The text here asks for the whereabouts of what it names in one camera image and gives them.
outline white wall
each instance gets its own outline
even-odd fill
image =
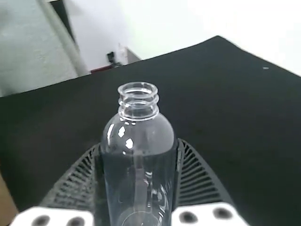
[[[82,0],[65,1],[79,6]],[[72,16],[71,20],[82,54],[91,61],[87,62],[91,67],[104,56],[101,51],[116,45],[114,42],[121,42],[147,59],[221,35],[242,49],[301,75],[301,14],[297,0],[83,2],[81,17]],[[115,16],[110,13],[113,11],[117,12]],[[84,30],[90,30],[88,39],[82,38]],[[101,36],[106,36],[102,43]],[[96,52],[92,46],[97,43]]]
[[[124,19],[118,0],[65,0],[73,34],[89,70],[109,65],[106,54],[116,51]]]

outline bottle shoulder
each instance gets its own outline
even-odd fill
[[[160,154],[174,144],[174,130],[160,113],[145,121],[125,120],[116,114],[106,125],[102,137],[102,151],[110,153]]]

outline table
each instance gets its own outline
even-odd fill
[[[253,226],[301,222],[301,78],[217,36],[199,45],[0,98],[1,172],[19,210],[99,142],[117,87],[148,81]]]

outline white plastic part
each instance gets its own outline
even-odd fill
[[[231,205],[218,202],[178,207],[172,226],[249,226]]]
[[[46,224],[35,224],[48,216]],[[71,224],[81,218],[83,224]],[[33,207],[16,216],[11,226],[94,226],[93,215],[87,211]],[[178,207],[172,213],[172,226],[249,226],[235,208],[223,202]]]
[[[40,217],[48,220],[36,222]],[[72,224],[72,220],[80,219],[79,224]],[[16,216],[11,226],[94,226],[93,215],[88,211],[64,210],[43,207],[30,208]]]

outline wooden surface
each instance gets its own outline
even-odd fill
[[[0,174],[0,226],[10,224],[16,213],[17,208]]]

